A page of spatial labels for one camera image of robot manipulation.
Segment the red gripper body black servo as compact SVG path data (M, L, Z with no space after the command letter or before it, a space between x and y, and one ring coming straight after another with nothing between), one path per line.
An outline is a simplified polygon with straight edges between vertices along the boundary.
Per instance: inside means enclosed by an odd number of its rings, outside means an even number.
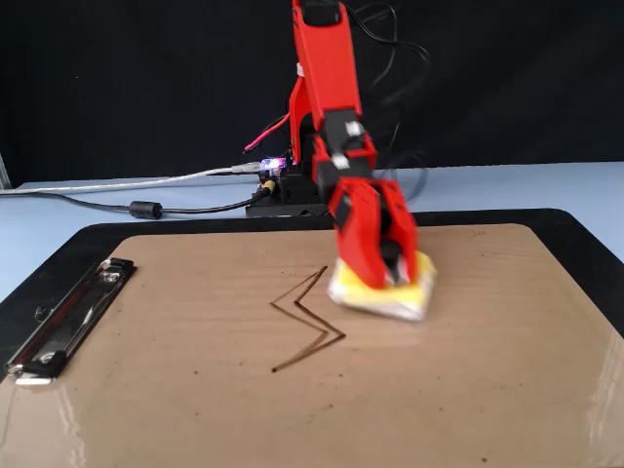
M342 177L329 198L328 208L338 237L354 216L356 220L372 221L382 240L393 238L394 216L391 199L384 182L372 178Z

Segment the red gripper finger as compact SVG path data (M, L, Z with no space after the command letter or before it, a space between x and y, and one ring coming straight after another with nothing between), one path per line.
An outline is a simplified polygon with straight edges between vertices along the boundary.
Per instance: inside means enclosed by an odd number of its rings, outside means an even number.
M368 287L386 286L381 257L381 202L377 191L342 191L334 207L339 257Z
M381 258L392 285L412 283L416 276L417 233L398 183L381 181Z

